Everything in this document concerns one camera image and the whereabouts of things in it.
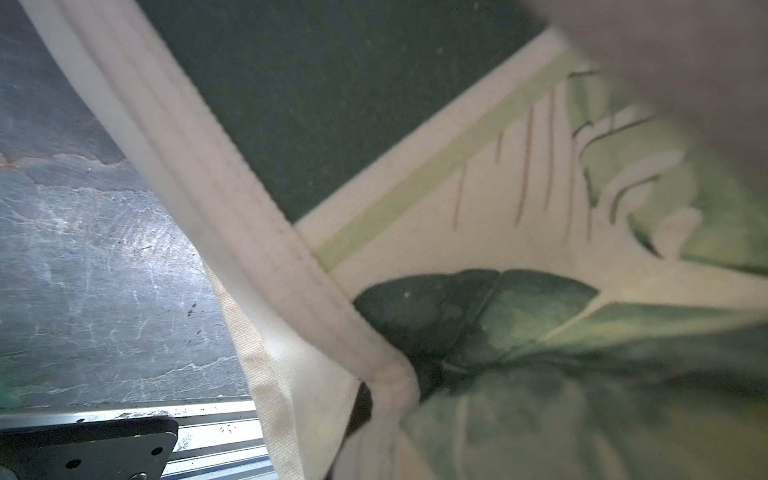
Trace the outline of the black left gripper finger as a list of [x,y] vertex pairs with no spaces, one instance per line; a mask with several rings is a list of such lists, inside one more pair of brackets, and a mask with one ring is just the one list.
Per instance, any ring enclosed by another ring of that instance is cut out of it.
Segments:
[[345,430],[345,437],[350,437],[370,421],[372,404],[370,389],[365,383],[361,383],[350,411],[349,421]]

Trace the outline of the beige canvas bag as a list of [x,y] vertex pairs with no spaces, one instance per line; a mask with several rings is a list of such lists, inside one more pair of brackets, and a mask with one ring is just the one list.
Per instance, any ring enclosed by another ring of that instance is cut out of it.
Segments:
[[765,2],[22,7],[280,478],[766,477]]

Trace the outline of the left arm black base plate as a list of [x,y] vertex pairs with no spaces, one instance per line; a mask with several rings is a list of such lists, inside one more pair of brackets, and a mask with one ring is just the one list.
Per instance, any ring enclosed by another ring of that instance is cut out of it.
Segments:
[[1,431],[3,479],[159,479],[178,440],[167,417]]

